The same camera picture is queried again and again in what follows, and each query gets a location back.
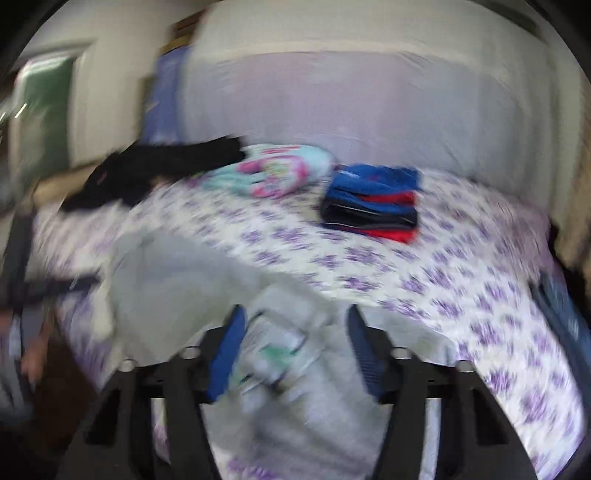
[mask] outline pink and blue clothing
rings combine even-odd
[[[330,174],[334,160],[310,145],[260,144],[245,147],[246,160],[207,174],[202,186],[257,198],[280,198]]]

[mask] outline stack of folded clothes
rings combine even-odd
[[[351,165],[335,172],[322,204],[323,226],[408,243],[418,232],[414,168]]]

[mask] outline folded clothes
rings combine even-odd
[[[261,144],[244,150],[246,160],[211,172],[201,186],[276,199],[320,180],[333,169],[333,157],[309,145]]]
[[[415,168],[350,165],[335,173],[331,188],[359,195],[388,195],[418,190]]]
[[[320,204],[323,223],[370,230],[412,230],[418,222],[417,211],[408,209],[398,214],[376,213],[362,207],[325,198]]]
[[[358,233],[360,235],[373,236],[376,238],[387,238],[389,240],[394,240],[395,242],[402,242],[403,244],[409,244],[418,235],[418,228],[412,230],[369,230],[363,228],[351,228],[338,223],[325,223],[323,225],[326,228],[333,230]]]
[[[412,168],[344,167],[320,205],[323,226],[408,243],[417,234],[417,185]]]
[[[326,191],[324,199],[331,203],[344,205],[352,209],[362,209],[367,212],[373,212],[376,215],[408,215],[411,213],[417,213],[415,207],[408,203],[399,205],[396,203],[367,202],[353,193],[335,189],[332,186]]]
[[[107,157],[90,174],[82,190],[61,210],[92,210],[122,200],[132,207],[148,196],[157,178],[177,181],[240,162],[239,138],[222,137],[194,145],[131,145]]]
[[[399,205],[414,205],[414,192],[401,192],[387,195],[357,195],[360,199],[372,203],[397,203]]]

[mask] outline person's hand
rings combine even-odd
[[[38,383],[43,377],[43,369],[47,359],[48,338],[44,335],[35,337],[21,359],[21,375],[26,375],[32,384]]]
[[[0,310],[0,334],[6,333],[12,323],[12,310]]]

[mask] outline white bedsheet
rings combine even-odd
[[[421,185],[421,233],[412,245],[319,227],[322,184],[273,201],[178,183],[131,211],[108,206],[65,216],[42,209],[35,246],[49,271],[74,275],[104,267],[122,233],[166,228],[297,275],[329,297],[401,312],[456,342],[505,410],[539,478],[553,479],[578,447],[585,423],[563,350],[527,288],[538,269],[553,267],[547,219],[446,174],[427,171]],[[60,309],[74,355],[99,387],[123,355],[102,320],[103,302],[98,291],[70,296]],[[226,478],[245,471],[268,478],[230,460],[231,453],[217,454]]]

